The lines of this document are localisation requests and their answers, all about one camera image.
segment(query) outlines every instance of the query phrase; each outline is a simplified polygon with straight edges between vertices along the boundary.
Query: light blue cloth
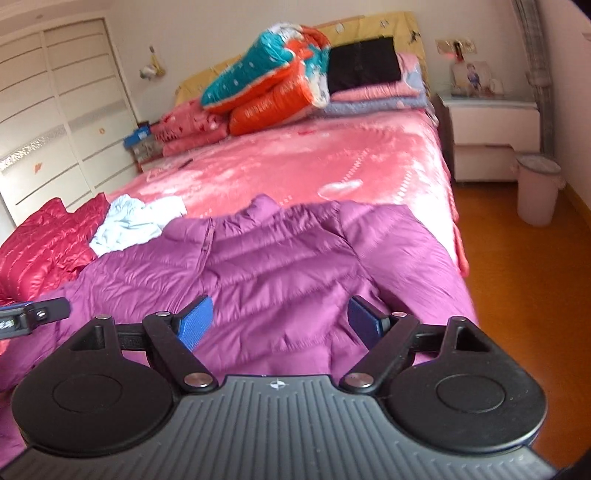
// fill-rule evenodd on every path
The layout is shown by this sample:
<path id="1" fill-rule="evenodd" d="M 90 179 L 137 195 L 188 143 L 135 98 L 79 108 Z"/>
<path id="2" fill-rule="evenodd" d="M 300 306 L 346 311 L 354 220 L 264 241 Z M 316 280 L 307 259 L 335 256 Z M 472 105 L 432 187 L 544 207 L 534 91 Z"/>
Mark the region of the light blue cloth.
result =
<path id="1" fill-rule="evenodd" d="M 144 244 L 160 236 L 170 220 L 186 214 L 181 197 L 164 197 L 146 205 L 127 194 L 122 195 L 111 203 L 104 223 L 90 241 L 90 247 L 100 257 Z"/>

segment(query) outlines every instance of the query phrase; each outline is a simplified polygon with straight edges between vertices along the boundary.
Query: baseboard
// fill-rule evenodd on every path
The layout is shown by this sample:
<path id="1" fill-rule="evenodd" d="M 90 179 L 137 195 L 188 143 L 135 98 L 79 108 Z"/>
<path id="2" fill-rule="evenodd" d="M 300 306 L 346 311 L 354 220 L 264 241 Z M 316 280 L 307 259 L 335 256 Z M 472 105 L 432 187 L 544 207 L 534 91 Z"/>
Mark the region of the baseboard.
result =
<path id="1" fill-rule="evenodd" d="M 567 196 L 570 203 L 573 204 L 574 209 L 581 217 L 583 217 L 585 223 L 589 226 L 589 228 L 591 228 L 591 208 L 587 206 L 579 194 L 575 192 L 574 188 L 572 188 L 568 183 L 564 189 L 564 194 Z"/>

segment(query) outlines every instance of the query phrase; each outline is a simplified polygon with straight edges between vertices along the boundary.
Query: white wardrobe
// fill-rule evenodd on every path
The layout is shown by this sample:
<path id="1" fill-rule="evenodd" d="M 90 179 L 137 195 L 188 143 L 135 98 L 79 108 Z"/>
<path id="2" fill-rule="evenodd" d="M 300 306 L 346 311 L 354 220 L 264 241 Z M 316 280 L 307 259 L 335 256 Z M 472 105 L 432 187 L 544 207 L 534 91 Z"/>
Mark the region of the white wardrobe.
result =
<path id="1" fill-rule="evenodd" d="M 74 211 L 132 180 L 134 128 L 102 20 L 0 46 L 0 193 L 16 225 L 51 198 Z"/>

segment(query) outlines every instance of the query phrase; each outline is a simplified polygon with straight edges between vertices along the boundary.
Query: wall outlet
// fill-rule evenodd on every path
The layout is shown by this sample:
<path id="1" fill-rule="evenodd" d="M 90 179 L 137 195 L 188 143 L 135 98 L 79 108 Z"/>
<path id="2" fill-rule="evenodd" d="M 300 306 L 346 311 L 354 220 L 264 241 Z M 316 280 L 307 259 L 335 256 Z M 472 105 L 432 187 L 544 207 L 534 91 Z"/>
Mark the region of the wall outlet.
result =
<path id="1" fill-rule="evenodd" d="M 467 53 L 476 53 L 476 46 L 472 40 L 468 40 L 467 38 L 450 38 L 448 40 L 436 40 L 435 43 L 437 44 L 437 51 L 441 55 L 454 55 L 456 51 L 453 48 L 453 44 L 455 42 L 459 42 L 462 48 L 462 53 L 465 55 Z"/>

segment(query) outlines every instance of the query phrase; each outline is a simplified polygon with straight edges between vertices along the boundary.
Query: red down jacket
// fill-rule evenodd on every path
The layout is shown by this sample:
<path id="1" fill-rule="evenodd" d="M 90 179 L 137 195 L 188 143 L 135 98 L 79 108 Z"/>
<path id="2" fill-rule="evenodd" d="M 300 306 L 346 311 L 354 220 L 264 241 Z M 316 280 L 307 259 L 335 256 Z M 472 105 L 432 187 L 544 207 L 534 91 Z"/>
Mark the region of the red down jacket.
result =
<path id="1" fill-rule="evenodd" d="M 55 198 L 20 224 L 0 247 L 0 305 L 33 300 L 74 280 L 96 258 L 89 243 L 108 210 L 103 193 L 74 213 Z"/>

